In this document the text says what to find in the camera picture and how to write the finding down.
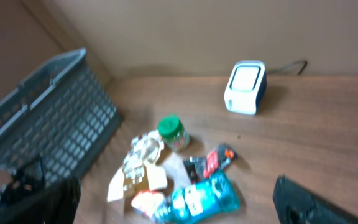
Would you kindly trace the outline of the snack packet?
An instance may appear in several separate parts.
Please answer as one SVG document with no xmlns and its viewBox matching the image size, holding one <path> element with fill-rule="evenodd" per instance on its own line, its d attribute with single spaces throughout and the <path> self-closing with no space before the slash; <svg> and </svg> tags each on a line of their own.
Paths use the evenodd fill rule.
<svg viewBox="0 0 358 224">
<path fill-rule="evenodd" d="M 134 196 L 143 190 L 190 185 L 183 159 L 165 145 L 157 130 L 138 135 L 108 186 L 107 201 Z"/>
</svg>

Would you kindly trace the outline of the black red snack pouch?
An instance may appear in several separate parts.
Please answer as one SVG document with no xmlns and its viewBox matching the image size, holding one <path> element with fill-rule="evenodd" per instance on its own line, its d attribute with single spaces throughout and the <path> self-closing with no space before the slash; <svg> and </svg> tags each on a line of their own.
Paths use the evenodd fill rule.
<svg viewBox="0 0 358 224">
<path fill-rule="evenodd" d="M 208 179 L 213 173 L 224 170 L 238 158 L 237 152 L 228 144 L 221 143 L 210 150 L 207 155 L 191 156 L 183 161 L 192 184 Z"/>
</svg>

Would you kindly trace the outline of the blue mouthwash bottle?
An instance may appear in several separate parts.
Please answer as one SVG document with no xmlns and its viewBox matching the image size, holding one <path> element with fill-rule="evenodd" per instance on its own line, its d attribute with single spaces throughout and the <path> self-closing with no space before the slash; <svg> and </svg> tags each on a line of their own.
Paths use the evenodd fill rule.
<svg viewBox="0 0 358 224">
<path fill-rule="evenodd" d="M 170 202 L 154 212 L 157 223 L 196 223 L 218 213 L 239 209 L 239 198 L 223 171 L 171 194 Z"/>
</svg>

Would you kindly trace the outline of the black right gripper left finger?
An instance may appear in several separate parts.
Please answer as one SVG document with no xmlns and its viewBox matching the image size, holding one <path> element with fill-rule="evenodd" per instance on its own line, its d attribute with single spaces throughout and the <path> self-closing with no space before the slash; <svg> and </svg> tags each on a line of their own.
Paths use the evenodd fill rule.
<svg viewBox="0 0 358 224">
<path fill-rule="evenodd" d="M 0 195 L 0 224 L 73 223 L 81 198 L 77 178 L 48 187 L 14 184 Z"/>
</svg>

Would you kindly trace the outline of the green lid jar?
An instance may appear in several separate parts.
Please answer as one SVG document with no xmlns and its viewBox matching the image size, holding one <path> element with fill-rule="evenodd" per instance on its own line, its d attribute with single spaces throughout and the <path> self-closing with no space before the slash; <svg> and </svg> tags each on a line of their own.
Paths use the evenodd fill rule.
<svg viewBox="0 0 358 224">
<path fill-rule="evenodd" d="M 157 130 L 164 143 L 175 152 L 184 150 L 190 143 L 190 136 L 176 115 L 168 115 L 160 120 Z"/>
</svg>

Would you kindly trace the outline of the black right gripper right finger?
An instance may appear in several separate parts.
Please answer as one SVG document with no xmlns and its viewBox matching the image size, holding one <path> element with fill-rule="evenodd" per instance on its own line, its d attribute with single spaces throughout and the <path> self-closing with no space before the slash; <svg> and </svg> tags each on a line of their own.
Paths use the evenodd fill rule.
<svg viewBox="0 0 358 224">
<path fill-rule="evenodd" d="M 281 224 L 358 224 L 358 217 L 284 175 L 277 177 L 273 202 Z"/>
</svg>

